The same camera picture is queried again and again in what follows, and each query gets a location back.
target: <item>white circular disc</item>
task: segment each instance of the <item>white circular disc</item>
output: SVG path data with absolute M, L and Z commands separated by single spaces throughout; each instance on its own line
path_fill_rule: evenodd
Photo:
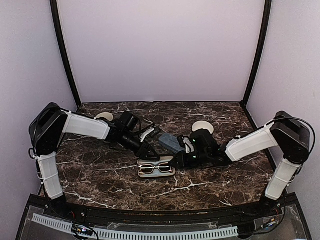
M 114 119 L 114 116 L 113 116 L 112 113 L 110 113 L 110 112 L 102 112 L 102 113 L 99 113 L 95 118 L 96 118 L 96 119 L 105 118 L 105 119 L 107 119 L 109 122 L 111 122 L 111 121 Z
M 207 121 L 196 121 L 192 125 L 192 132 L 195 132 L 199 129 L 207 129 L 210 132 L 210 134 L 213 134 L 215 131 L 214 126 L 212 126 L 212 124 Z

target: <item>black metal post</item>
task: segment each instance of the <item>black metal post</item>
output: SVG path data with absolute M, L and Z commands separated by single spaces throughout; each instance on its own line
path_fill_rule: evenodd
M 257 77 L 257 72 L 259 69 L 259 64 L 260 64 L 262 52 L 264 50 L 264 45 L 265 45 L 265 40 L 266 40 L 267 30 L 268 30 L 268 24 L 269 24 L 269 18 L 270 18 L 270 12 L 271 12 L 271 4 L 272 4 L 272 0 L 265 0 L 259 41 L 258 41 L 258 45 L 256 48 L 249 81 L 246 86 L 245 94 L 244 94 L 244 97 L 242 100 L 242 102 L 245 106 L 247 106 L 247 104 L 248 104 L 252 89 L 254 87 L 254 83 L 255 83 L 255 80 Z
M 58 41 L 58 45 L 60 48 L 60 53 L 61 53 L 61 58 L 62 62 L 64 65 L 65 73 L 68 78 L 68 82 L 72 91 L 72 95 L 74 98 L 74 101 L 77 105 L 77 107 L 81 106 L 81 100 L 80 96 L 77 90 L 76 82 L 74 79 L 74 76 L 72 74 L 71 66 L 69 63 L 69 58 L 67 54 L 67 49 L 64 41 L 64 36 L 62 33 L 62 28 L 61 28 L 61 23 L 60 23 L 60 18 L 59 18 L 59 11 L 58 11 L 58 4 L 57 0 L 50 0 L 50 5 L 51 5 L 51 12 L 52 12 L 52 18 L 53 18 L 53 23 L 54 23 L 54 28 L 55 28 L 55 34 L 56 34 L 56 39 Z

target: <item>brown marble tabletop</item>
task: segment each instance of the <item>brown marble tabletop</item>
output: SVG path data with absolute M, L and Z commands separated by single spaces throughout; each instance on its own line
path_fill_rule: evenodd
M 118 118 L 124 111 L 143 119 L 142 127 L 155 123 L 176 136 L 189 135 L 196 121 L 208 121 L 219 144 L 253 130 L 235 102 L 86 103 L 78 112 L 92 117 L 110 112 Z M 158 143 L 159 136 L 149 142 L 159 153 L 166 153 Z M 265 153 L 259 152 L 227 167 L 182 169 L 172 177 L 142 179 L 131 151 L 74 134 L 65 136 L 57 166 L 68 202 L 141 211 L 199 210 L 256 202 L 273 174 Z

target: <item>white wall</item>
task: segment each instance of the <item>white wall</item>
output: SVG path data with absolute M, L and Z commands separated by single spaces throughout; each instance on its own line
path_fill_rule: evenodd
M 59 0 L 83 102 L 240 101 L 264 0 Z
M 30 193 L 40 187 L 28 128 L 49 103 L 75 110 L 50 1 L 0 1 L 0 226 L 15 239 Z
M 315 150 L 289 187 L 320 239 L 320 1 L 277 0 L 248 109 L 258 126 L 285 110 L 316 130 Z M 276 159 L 279 151 L 272 152 Z

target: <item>eyeglasses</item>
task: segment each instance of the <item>eyeglasses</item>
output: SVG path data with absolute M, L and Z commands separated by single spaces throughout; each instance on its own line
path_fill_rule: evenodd
M 160 173 L 172 173 L 173 170 L 169 166 L 168 162 L 159 163 L 157 166 L 152 165 L 151 163 L 144 163 L 139 165 L 141 174 L 152 174 L 155 169 L 158 169 Z

